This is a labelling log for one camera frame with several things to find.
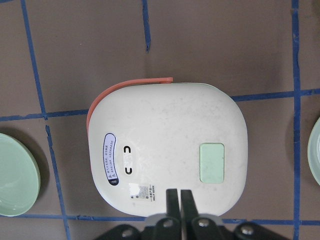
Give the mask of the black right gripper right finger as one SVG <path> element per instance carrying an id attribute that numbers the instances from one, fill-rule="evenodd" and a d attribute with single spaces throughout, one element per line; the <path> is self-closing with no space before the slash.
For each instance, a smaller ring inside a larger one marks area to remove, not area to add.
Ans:
<path id="1" fill-rule="evenodd" d="M 181 214 L 184 218 L 196 218 L 199 213 L 193 197 L 193 193 L 189 189 L 182 189 L 180 191 L 181 197 Z"/>

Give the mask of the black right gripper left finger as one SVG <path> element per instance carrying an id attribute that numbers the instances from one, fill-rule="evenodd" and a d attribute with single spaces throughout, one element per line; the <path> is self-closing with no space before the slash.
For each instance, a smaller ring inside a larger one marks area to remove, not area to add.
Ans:
<path id="1" fill-rule="evenodd" d="M 180 205 L 177 189 L 167 189 L 165 193 L 167 215 L 173 218 L 180 218 Z"/>

